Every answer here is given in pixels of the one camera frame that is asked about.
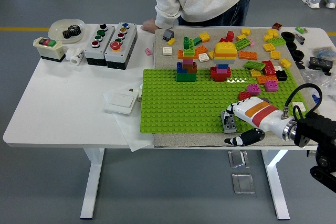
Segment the person's right hand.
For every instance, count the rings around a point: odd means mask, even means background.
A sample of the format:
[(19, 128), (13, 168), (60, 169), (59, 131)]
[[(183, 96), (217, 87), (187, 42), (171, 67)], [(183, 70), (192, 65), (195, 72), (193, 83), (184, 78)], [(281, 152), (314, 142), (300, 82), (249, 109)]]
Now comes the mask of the person's right hand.
[(155, 33), (155, 31), (159, 29), (159, 27), (155, 24), (155, 19), (150, 19), (143, 23), (141, 29), (150, 33)]

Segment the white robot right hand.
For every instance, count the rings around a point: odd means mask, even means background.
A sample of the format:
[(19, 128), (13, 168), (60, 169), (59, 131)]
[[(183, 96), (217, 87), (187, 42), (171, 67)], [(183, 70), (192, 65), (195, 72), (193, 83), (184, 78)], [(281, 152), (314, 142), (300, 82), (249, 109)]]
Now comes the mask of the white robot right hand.
[(232, 103), (224, 113), (224, 117), (235, 115), (254, 128), (224, 142), (233, 146), (248, 146), (264, 139), (265, 132), (273, 132), (282, 140), (288, 140), (290, 131), (296, 125), (292, 116), (282, 118), (283, 112), (267, 101), (251, 97)]

